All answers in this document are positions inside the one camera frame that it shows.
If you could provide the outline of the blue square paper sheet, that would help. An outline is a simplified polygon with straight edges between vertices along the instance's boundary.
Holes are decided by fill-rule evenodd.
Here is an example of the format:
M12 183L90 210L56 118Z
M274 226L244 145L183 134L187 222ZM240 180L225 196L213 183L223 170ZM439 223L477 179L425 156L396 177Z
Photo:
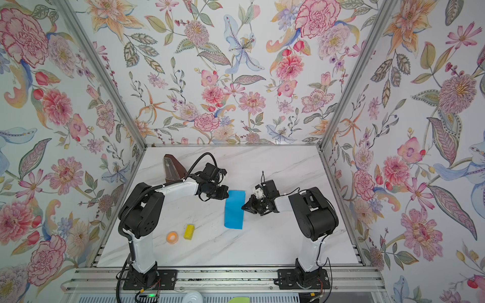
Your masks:
M242 209L246 201L246 192L230 190L229 197L226 199L224 212L224 227L228 229L243 229L244 214Z

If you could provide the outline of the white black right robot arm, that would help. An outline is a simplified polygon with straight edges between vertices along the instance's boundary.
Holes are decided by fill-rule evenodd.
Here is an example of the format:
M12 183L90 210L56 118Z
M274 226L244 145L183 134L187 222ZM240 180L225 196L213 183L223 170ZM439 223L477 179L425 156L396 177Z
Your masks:
M339 219L333 204L324 197L319 188L298 188L281 194L274 181L269 180L255 187L241 209L260 216L292 212L306 238L296 259L296 271L303 275L316 275L320 271L323 243L338 227Z

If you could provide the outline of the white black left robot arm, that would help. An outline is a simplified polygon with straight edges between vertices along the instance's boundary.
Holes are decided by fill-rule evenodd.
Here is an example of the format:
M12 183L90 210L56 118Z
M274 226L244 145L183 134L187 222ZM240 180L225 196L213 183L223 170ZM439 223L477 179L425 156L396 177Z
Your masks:
M135 186L120 210L118 232L128 240L131 266L137 273L145 275L157 268L152 232L159 223L162 207L191 196L202 201L228 198L229 188L222 184L226 174L226 169L208 163L202 171L185 179L158 186Z

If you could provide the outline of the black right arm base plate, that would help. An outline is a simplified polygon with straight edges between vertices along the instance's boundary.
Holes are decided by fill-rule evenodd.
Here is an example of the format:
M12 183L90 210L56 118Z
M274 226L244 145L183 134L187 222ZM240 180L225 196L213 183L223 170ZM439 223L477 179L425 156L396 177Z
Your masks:
M280 290L329 290L330 278L327 270L319 268L311 272L300 269L277 270L277 277L274 284Z

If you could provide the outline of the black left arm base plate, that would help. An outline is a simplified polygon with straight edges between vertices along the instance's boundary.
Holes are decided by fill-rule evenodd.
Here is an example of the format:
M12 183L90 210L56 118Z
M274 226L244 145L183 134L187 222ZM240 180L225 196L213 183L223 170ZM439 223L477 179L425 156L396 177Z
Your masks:
M130 268L122 289L139 291L151 287L155 290L174 290L177 274L177 270L150 270L142 274Z

